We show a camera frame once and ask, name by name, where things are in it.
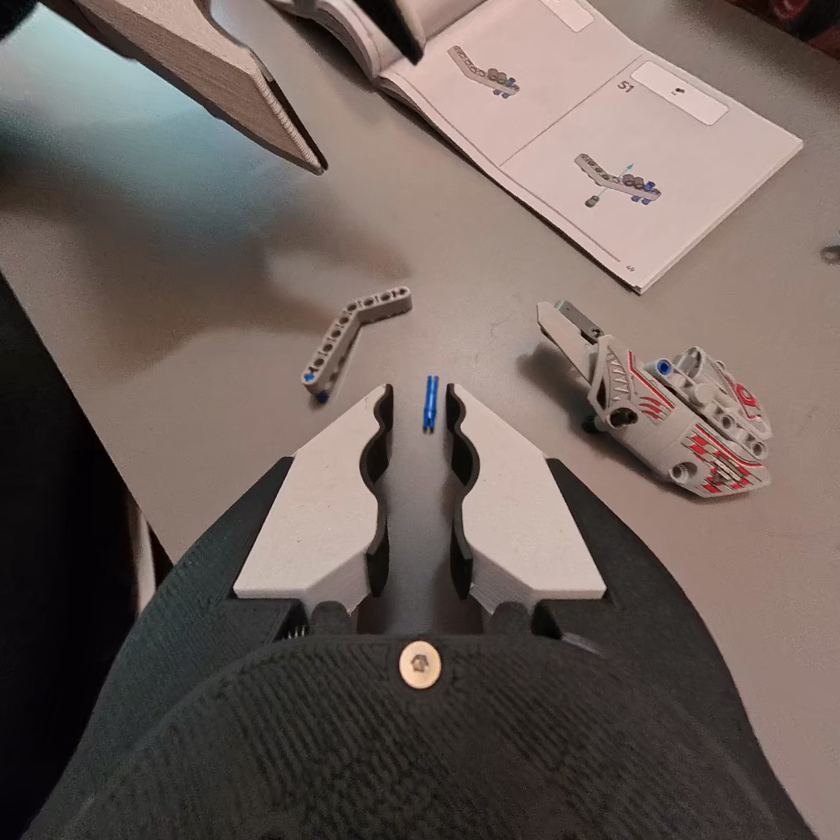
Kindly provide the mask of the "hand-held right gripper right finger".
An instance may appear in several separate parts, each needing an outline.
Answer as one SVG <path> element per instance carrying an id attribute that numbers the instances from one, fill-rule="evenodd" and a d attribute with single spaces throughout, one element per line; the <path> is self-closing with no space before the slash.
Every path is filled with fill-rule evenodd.
<path id="1" fill-rule="evenodd" d="M 550 459 L 460 384 L 447 384 L 450 468 L 458 481 L 450 573 L 486 616 L 505 604 L 600 601 L 606 583 Z"/>

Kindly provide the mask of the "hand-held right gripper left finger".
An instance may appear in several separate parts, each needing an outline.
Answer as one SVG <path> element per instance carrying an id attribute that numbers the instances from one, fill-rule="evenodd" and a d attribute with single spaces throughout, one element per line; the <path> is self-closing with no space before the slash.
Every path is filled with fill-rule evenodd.
<path id="1" fill-rule="evenodd" d="M 392 385 L 374 388 L 291 457 L 233 592 L 289 600 L 308 614 L 354 616 L 389 574 L 386 504 L 376 487 L 391 456 Z"/>

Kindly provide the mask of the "grey red toy vehicle body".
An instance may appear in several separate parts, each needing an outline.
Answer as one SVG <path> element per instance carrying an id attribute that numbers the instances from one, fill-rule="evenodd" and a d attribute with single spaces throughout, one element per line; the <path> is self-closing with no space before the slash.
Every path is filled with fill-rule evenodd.
<path id="1" fill-rule="evenodd" d="M 702 498 L 768 487 L 772 429 L 760 400 L 698 346 L 645 362 L 567 301 L 543 301 L 537 322 L 577 370 L 591 414 L 653 474 Z"/>

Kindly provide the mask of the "grey bent toy beam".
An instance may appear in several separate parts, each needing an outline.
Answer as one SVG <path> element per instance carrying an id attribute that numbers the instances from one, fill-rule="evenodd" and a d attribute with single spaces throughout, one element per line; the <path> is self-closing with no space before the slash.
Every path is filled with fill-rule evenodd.
<path id="1" fill-rule="evenodd" d="M 358 332 L 369 324 L 401 316 L 412 308 L 412 292 L 406 286 L 386 289 L 349 301 L 331 321 L 301 372 L 301 378 L 305 373 L 314 373 L 321 383 L 327 386 L 330 394 L 333 381 Z"/>

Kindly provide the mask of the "open instruction booklet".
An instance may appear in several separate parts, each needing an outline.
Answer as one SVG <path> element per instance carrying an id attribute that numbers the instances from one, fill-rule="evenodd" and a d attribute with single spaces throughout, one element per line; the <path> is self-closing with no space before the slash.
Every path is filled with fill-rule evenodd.
<path id="1" fill-rule="evenodd" d="M 643 294 L 803 148 L 582 1 L 407 2 L 416 65 L 361 2 L 273 2 Z"/>

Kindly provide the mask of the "black toy set box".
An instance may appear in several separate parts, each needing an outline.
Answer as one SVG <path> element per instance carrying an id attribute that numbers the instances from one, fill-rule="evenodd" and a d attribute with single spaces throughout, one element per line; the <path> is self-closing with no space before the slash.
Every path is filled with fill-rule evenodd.
<path id="1" fill-rule="evenodd" d="M 839 1 L 758 1 L 755 11 L 788 35 L 839 60 Z"/>

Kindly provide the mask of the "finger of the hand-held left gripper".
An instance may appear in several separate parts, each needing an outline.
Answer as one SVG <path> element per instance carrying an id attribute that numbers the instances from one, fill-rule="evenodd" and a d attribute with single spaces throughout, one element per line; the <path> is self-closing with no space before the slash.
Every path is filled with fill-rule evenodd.
<path id="1" fill-rule="evenodd" d="M 392 44 L 416 65 L 424 56 L 426 37 L 407 1 L 367 1 L 366 14 Z"/>
<path id="2" fill-rule="evenodd" d="M 117 54 L 152 70 L 282 159 L 321 175 L 322 152 L 257 55 L 214 21 L 209 2 L 44 1 Z"/>

